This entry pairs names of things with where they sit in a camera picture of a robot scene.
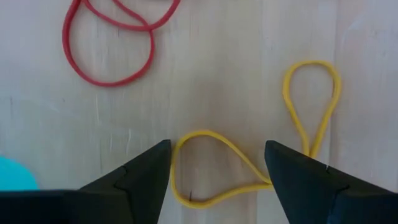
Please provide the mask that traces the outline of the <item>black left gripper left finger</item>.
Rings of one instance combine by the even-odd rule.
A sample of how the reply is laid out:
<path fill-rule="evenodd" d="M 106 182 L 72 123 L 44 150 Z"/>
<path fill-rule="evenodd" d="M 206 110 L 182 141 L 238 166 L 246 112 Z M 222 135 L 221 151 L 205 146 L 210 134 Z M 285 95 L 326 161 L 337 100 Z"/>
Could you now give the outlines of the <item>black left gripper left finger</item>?
<path fill-rule="evenodd" d="M 164 139 L 110 173 L 82 187 L 96 193 L 119 193 L 132 224 L 157 224 L 169 183 L 171 140 Z"/>

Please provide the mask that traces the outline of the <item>red rubber band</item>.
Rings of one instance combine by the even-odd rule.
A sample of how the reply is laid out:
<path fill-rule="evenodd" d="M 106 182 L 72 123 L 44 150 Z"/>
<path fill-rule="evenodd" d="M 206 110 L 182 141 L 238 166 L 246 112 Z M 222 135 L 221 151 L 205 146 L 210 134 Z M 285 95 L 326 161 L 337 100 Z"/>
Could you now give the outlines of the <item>red rubber band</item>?
<path fill-rule="evenodd" d="M 101 86 L 101 87 L 119 87 L 119 86 L 124 86 L 128 85 L 138 78 L 142 77 L 145 75 L 146 71 L 150 69 L 150 66 L 153 62 L 154 55 L 155 55 L 155 37 L 154 37 L 154 31 L 160 27 L 162 27 L 174 14 L 174 12 L 177 10 L 178 5 L 180 4 L 181 0 L 172 0 L 172 4 L 170 5 L 169 9 L 166 11 L 166 13 L 156 22 L 153 24 L 148 24 L 147 21 L 141 17 L 138 13 L 132 11 L 128 7 L 126 7 L 120 0 L 112 0 L 115 5 L 120 8 L 122 11 L 124 11 L 126 14 L 129 16 L 133 17 L 134 19 L 138 20 L 142 24 L 140 26 L 138 25 L 129 25 L 125 24 L 119 21 L 115 21 L 114 19 L 108 17 L 107 15 L 99 12 L 97 9 L 94 8 L 94 6 L 90 3 L 90 0 L 72 0 L 68 11 L 65 15 L 65 19 L 63 22 L 63 27 L 62 27 L 62 46 L 63 46 L 63 51 L 65 54 L 65 57 L 72 67 L 74 71 L 77 73 L 77 75 L 84 79 L 86 82 L 95 85 L 95 86 Z M 118 80 L 116 82 L 101 82 L 98 80 L 95 80 L 91 78 L 89 75 L 85 74 L 77 65 L 75 62 L 73 55 L 72 55 L 72 50 L 70 47 L 70 28 L 72 26 L 73 18 L 80 7 L 80 4 L 84 4 L 89 11 L 91 11 L 94 15 L 98 16 L 100 19 L 122 29 L 127 29 L 131 30 L 134 32 L 148 32 L 149 37 L 150 37 L 150 51 L 149 51 L 149 56 L 147 58 L 147 61 L 145 64 L 142 66 L 141 69 L 139 69 L 137 72 L 133 73 L 132 75 L 123 78 L 121 80 Z"/>

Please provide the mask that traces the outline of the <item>translucent teal plastic bin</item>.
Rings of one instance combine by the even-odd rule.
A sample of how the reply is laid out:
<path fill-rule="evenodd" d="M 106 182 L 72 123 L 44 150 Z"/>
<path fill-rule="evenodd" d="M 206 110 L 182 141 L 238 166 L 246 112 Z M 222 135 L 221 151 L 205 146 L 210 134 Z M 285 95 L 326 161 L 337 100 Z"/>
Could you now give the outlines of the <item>translucent teal plastic bin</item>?
<path fill-rule="evenodd" d="M 38 190 L 29 169 L 15 160 L 0 156 L 0 191 Z"/>

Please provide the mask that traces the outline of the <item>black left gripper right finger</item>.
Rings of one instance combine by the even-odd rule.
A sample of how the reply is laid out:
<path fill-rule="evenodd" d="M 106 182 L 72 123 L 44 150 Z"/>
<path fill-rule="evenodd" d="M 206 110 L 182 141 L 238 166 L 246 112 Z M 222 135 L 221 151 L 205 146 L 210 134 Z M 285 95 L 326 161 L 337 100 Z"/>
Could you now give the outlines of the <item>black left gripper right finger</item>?
<path fill-rule="evenodd" d="M 264 157 L 290 224 L 398 224 L 398 193 L 274 140 L 266 141 Z"/>

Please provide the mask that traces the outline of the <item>yellow rubber band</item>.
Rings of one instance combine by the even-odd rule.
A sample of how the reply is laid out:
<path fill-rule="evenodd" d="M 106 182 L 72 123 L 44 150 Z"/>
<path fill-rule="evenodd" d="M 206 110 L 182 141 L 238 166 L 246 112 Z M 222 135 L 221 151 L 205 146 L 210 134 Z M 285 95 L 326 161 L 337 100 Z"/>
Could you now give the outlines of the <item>yellow rubber band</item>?
<path fill-rule="evenodd" d="M 328 72 L 328 74 L 332 77 L 333 80 L 333 93 L 331 100 L 325 110 L 325 113 L 320 121 L 320 124 L 318 126 L 317 132 L 315 134 L 313 142 L 310 142 L 310 138 L 304 129 L 299 116 L 297 115 L 297 112 L 294 108 L 293 101 L 290 97 L 290 81 L 291 78 L 293 77 L 294 72 L 299 69 L 300 67 L 306 66 L 306 65 L 319 65 L 325 68 Z M 342 90 L 342 82 L 341 82 L 341 77 L 336 70 L 336 68 L 327 61 L 324 60 L 306 60 L 302 62 L 295 63 L 289 67 L 289 69 L 285 72 L 284 79 L 282 82 L 282 96 L 285 102 L 285 105 L 290 113 L 290 117 L 301 137 L 301 142 L 302 142 L 302 149 L 303 152 L 306 156 L 311 157 L 312 159 L 316 158 L 322 142 L 323 138 L 326 132 L 326 129 L 328 127 L 329 120 L 340 100 L 340 95 L 341 95 L 341 90 Z M 215 195 L 213 197 L 210 197 L 204 201 L 192 201 L 186 197 L 184 197 L 177 189 L 177 184 L 176 184 L 176 166 L 177 166 L 177 157 L 178 154 L 184 145 L 186 141 L 188 141 L 191 138 L 197 138 L 200 136 L 209 136 L 211 138 L 217 139 L 224 144 L 226 144 L 234 153 L 237 154 L 237 156 L 248 165 L 248 167 L 254 172 L 254 174 L 262 180 L 261 184 L 251 184 L 251 185 L 246 185 L 242 187 L 237 187 L 234 189 L 227 190 L 225 192 L 222 192 L 218 195 Z M 248 192 L 254 192 L 254 191 L 259 191 L 259 190 L 269 190 L 273 188 L 273 184 L 270 178 L 264 176 L 259 169 L 246 157 L 246 155 L 237 147 L 235 146 L 231 141 L 226 139 L 224 136 L 211 131 L 211 130 L 196 130 L 192 131 L 190 133 L 187 133 L 183 137 L 181 137 L 173 151 L 172 151 L 172 159 L 171 159 L 171 167 L 170 167 L 170 179 L 171 179 L 171 188 L 172 192 L 174 193 L 174 197 L 177 201 L 179 201 L 182 205 L 189 207 L 189 208 L 194 208 L 194 209 L 204 209 L 204 208 L 209 208 L 217 203 L 220 203 L 227 198 L 234 197 L 239 194 L 244 194 Z"/>

